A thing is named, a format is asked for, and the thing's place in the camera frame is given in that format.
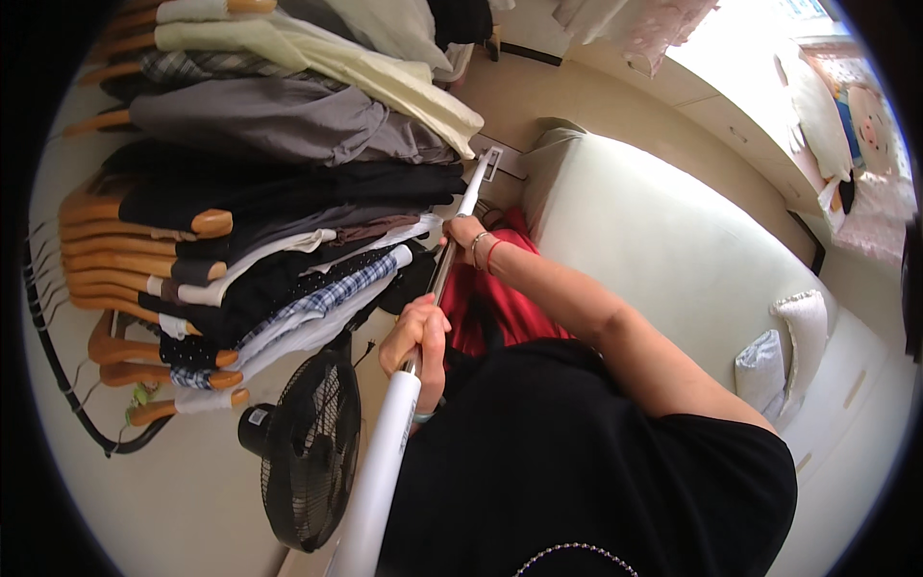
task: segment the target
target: bracelet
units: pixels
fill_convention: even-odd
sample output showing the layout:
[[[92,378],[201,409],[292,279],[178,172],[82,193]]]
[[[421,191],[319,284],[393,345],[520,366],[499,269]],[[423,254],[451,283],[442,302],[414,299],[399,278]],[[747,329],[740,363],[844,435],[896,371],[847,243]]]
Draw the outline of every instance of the bracelet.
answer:
[[[487,274],[493,274],[493,272],[490,271],[490,256],[494,254],[494,249],[497,248],[497,245],[502,245],[505,242],[509,241],[498,240],[492,247],[490,247],[490,250],[487,251],[487,263],[484,266],[485,270],[487,270]]]
[[[439,407],[441,407],[441,406],[444,405],[445,403],[446,403],[446,398],[445,398],[445,397],[439,397],[439,402],[437,403],[436,408],[438,409]],[[414,419],[413,419],[413,421],[414,421],[414,423],[416,423],[417,425],[422,425],[423,423],[425,423],[425,422],[428,421],[429,419],[433,418],[433,415],[435,415],[435,414],[436,414],[436,411],[433,411],[432,413],[414,413]]]
[[[488,231],[483,231],[482,233],[478,233],[478,235],[474,238],[474,240],[471,243],[471,260],[474,263],[475,270],[484,270],[484,269],[477,268],[477,253],[474,252],[474,249],[477,247],[478,241],[480,241],[482,238],[484,238],[488,234],[490,234]]]

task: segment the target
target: mattress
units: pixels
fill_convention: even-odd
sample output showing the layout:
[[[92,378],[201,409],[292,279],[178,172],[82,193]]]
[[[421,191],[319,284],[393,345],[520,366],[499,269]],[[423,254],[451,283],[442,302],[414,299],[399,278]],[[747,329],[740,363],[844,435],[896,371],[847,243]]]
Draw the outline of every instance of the mattress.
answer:
[[[523,154],[523,209],[542,254],[637,308],[726,389],[734,358],[763,332],[791,339],[770,304],[823,283],[746,212],[693,176],[629,144],[566,124]]]

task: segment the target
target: silver bangle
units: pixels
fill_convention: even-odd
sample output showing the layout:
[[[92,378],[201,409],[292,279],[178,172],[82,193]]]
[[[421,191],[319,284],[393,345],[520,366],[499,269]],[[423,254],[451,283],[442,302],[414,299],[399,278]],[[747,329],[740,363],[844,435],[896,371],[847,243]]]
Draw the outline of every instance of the silver bangle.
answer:
[[[484,270],[477,266],[477,254],[474,252],[474,249],[477,247],[478,241],[480,241],[482,238],[484,238],[488,234],[490,234],[488,231],[483,231],[482,233],[478,233],[478,235],[474,238],[473,242],[471,243],[471,260],[474,263],[475,270]]]
[[[446,403],[446,398],[445,398],[445,397],[439,397],[439,402],[436,404],[436,408],[438,409],[439,407],[441,407],[441,406],[444,405],[445,403]],[[414,421],[414,423],[416,423],[417,425],[422,425],[423,423],[425,423],[425,422],[428,421],[429,419],[433,418],[433,415],[435,415],[435,414],[436,414],[436,411],[433,411],[432,413],[414,413],[414,419],[413,419],[413,421]]]

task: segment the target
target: mop handle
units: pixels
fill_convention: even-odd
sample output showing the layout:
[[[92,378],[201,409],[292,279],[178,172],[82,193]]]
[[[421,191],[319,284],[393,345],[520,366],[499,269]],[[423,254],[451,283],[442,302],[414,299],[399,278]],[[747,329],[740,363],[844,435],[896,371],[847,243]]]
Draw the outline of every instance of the mop handle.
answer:
[[[502,152],[491,147],[478,161],[465,190],[457,216],[468,216],[477,202],[478,189],[491,159],[499,162]],[[428,292],[436,293],[436,304],[442,296],[457,244],[449,240],[429,281]],[[353,487],[340,544],[337,546],[327,574],[334,577],[372,577],[378,566],[378,553],[385,536],[394,488],[401,472],[401,461],[410,425],[413,422],[416,399],[420,395],[419,347],[411,353],[401,370],[391,375],[385,401],[381,405],[375,431],[368,443],[366,460]]]

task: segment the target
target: fan grille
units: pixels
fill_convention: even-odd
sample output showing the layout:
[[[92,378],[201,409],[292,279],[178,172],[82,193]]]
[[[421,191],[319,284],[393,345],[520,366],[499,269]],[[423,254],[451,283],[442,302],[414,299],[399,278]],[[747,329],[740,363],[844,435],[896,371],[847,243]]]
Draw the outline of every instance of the fan grille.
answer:
[[[312,551],[336,529],[360,426],[355,372],[342,355],[324,351],[295,371],[270,424],[261,475],[263,505],[284,544]]]

